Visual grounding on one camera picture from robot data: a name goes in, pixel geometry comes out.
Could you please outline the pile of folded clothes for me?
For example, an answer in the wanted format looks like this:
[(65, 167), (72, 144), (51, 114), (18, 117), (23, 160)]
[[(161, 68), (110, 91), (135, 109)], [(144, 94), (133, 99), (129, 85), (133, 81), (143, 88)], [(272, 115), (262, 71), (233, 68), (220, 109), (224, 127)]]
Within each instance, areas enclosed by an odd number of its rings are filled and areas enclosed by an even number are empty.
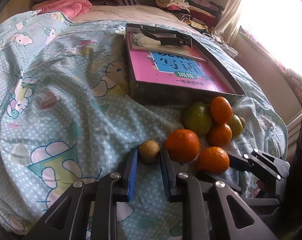
[(156, 5), (201, 33), (211, 33), (224, 8), (207, 0), (155, 0)]

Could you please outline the pink quilt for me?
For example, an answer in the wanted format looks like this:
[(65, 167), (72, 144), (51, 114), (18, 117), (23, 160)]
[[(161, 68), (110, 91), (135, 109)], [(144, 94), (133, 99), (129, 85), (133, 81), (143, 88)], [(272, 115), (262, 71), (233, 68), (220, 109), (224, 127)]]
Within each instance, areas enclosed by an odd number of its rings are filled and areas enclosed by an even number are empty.
[(47, 0), (32, 6), (32, 10), (40, 10), (41, 14), (59, 11), (72, 20), (75, 16), (90, 11), (92, 3), (88, 0)]

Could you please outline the cream curtain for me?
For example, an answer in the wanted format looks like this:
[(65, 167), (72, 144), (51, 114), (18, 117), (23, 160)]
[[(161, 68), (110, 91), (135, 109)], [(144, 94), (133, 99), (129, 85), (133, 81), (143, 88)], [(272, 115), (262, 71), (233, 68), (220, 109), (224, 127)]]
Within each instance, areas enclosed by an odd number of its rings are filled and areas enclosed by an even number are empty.
[(214, 34), (220, 42), (232, 46), (239, 31), (240, 5), (242, 0), (228, 0)]

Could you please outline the small green fruit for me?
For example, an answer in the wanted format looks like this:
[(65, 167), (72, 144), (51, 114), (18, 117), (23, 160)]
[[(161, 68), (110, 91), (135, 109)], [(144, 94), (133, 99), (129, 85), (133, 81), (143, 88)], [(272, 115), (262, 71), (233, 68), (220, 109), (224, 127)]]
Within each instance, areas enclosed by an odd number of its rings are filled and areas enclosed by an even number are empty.
[(234, 138), (238, 137), (243, 132), (243, 125), (240, 118), (233, 114), (230, 120), (227, 122), (227, 125), (231, 128), (232, 136)]

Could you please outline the large orange tangerine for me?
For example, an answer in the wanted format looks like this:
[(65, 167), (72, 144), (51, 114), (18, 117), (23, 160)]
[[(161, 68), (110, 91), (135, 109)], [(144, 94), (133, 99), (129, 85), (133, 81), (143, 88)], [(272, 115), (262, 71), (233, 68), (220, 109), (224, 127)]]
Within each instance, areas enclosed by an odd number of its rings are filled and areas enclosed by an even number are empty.
[(189, 163), (198, 155), (200, 141), (193, 131), (189, 129), (176, 129), (167, 136), (165, 148), (172, 161)]

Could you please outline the pink Chinese workbook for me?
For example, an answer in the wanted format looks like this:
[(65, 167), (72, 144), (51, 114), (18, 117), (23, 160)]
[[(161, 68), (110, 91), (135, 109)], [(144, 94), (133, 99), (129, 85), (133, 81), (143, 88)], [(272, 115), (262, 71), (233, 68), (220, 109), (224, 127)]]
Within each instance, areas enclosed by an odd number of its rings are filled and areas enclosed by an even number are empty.
[(129, 50), (137, 81), (233, 93), (235, 90), (211, 63), (153, 51)]

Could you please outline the Hello Kitty blue quilt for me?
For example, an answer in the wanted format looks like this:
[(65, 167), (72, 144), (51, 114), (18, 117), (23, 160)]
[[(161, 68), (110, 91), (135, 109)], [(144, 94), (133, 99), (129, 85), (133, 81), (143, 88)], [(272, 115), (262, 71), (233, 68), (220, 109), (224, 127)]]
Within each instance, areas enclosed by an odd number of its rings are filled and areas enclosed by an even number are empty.
[(182, 128), (181, 107), (129, 97), (125, 25), (178, 30), (194, 37), (245, 91), (234, 111), (246, 121), (227, 150), (254, 148), (285, 158), (284, 121), (254, 79), (221, 48), (167, 16), (69, 20), (24, 12), (0, 24), (0, 227), (25, 236), (63, 192), (112, 172), (132, 147), (163, 143)]

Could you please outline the small brown kiwi fruit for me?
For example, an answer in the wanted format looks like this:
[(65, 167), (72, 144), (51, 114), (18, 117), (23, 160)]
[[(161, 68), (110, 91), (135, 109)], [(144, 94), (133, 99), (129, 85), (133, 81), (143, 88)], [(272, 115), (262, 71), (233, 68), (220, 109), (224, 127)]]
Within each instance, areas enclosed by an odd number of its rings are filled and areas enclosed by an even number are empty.
[(240, 119), (240, 122), (242, 124), (242, 127), (244, 128), (245, 124), (246, 124), (245, 119), (243, 117), (240, 117), (239, 119)]

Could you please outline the orange tangerine front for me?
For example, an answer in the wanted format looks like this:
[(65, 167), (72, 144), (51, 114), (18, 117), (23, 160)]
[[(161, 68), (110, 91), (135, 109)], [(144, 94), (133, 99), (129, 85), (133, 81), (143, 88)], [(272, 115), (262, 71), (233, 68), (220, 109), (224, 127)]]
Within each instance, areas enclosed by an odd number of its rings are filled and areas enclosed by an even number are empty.
[(222, 174), (229, 165), (229, 156), (225, 150), (220, 147), (207, 147), (199, 154), (196, 169), (211, 174)]

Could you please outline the black gripper part in box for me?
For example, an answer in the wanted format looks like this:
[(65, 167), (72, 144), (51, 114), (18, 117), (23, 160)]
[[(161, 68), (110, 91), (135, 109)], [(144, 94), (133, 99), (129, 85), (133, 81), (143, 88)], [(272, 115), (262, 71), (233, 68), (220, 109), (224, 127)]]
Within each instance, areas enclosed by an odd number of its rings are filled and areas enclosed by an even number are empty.
[(144, 36), (159, 41), (161, 45), (188, 46), (192, 48), (192, 39), (188, 35), (179, 33), (178, 31), (146, 25), (140, 25), (139, 29)]

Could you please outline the orange tangerine top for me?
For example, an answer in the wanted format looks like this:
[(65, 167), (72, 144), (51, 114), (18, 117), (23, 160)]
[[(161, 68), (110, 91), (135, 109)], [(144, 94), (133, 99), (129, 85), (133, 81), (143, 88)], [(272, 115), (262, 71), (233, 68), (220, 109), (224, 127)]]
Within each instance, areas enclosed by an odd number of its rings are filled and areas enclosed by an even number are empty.
[(222, 96), (215, 97), (210, 103), (210, 112), (218, 124), (227, 123), (233, 116), (233, 110), (228, 100)]

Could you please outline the large green fruit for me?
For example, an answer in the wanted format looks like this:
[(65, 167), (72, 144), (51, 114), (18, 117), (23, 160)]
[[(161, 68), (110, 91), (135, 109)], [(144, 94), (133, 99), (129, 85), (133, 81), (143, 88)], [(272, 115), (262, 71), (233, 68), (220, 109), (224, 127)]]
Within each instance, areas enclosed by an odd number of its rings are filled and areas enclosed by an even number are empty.
[(208, 105), (202, 102), (193, 102), (182, 112), (182, 124), (197, 136), (205, 136), (212, 126), (212, 117)]

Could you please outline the striped purple pillow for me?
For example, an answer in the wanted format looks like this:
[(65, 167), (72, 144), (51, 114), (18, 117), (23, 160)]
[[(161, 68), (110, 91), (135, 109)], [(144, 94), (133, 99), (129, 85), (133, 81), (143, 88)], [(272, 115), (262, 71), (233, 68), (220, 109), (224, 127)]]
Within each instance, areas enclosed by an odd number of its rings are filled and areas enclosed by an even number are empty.
[(137, 0), (90, 0), (93, 5), (106, 5), (106, 6), (131, 6), (139, 5)]

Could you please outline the small brown longan fruit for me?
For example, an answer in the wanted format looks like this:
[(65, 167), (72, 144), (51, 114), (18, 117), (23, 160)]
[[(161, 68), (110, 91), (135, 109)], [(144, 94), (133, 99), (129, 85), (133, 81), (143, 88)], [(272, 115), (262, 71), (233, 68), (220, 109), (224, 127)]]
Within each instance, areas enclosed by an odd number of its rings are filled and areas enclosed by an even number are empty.
[(145, 163), (154, 163), (158, 158), (159, 152), (160, 147), (153, 140), (147, 140), (138, 147), (139, 156)]

